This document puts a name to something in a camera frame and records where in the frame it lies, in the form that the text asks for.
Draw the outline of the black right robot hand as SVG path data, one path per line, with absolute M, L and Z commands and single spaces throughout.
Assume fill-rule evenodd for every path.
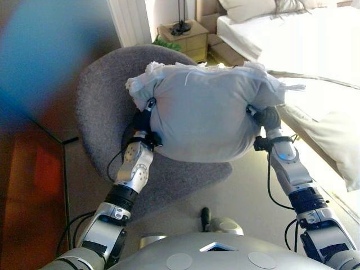
M 246 112 L 252 117 L 255 123 L 263 127 L 265 131 L 281 128 L 281 119 L 275 107 L 270 106 L 264 110 L 258 110 L 252 105 L 247 105 Z

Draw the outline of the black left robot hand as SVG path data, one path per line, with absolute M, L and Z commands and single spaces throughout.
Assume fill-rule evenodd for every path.
M 133 128 L 135 131 L 151 132 L 150 119 L 155 105 L 156 98 L 152 97 L 147 101 L 145 108 L 135 114 L 133 118 Z

